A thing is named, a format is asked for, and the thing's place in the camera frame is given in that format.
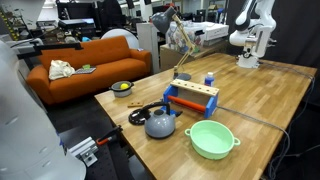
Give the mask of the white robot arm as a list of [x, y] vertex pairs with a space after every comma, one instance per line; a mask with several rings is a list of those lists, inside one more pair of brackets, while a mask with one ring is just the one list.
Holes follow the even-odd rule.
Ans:
[[0, 42], [0, 180], [84, 180], [84, 163], [64, 147], [18, 69], [15, 52]]

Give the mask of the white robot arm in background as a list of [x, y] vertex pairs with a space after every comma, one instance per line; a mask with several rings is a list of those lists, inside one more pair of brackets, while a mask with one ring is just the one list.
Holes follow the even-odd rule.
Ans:
[[235, 20], [235, 31], [229, 36], [234, 46], [242, 46], [237, 65], [242, 68], [258, 68], [258, 60], [276, 40], [271, 34], [276, 28], [272, 17], [275, 0], [246, 0]]

